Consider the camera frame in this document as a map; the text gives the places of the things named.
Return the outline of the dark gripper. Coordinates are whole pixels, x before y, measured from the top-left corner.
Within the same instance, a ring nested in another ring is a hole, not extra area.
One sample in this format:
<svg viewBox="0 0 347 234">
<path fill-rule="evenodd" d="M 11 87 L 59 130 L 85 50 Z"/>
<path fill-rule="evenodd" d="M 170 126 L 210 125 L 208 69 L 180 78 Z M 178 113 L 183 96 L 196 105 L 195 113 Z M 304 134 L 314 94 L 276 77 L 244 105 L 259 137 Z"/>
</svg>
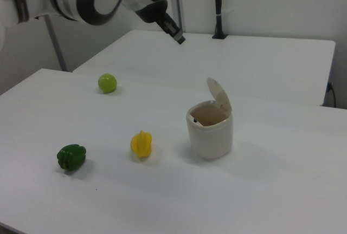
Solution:
<svg viewBox="0 0 347 234">
<path fill-rule="evenodd" d="M 185 41 L 183 32 L 171 16 L 166 13 L 167 8 L 168 1 L 159 0 L 135 13 L 145 23 L 156 22 L 166 34 L 170 35 L 178 44 L 182 44 Z"/>
</svg>

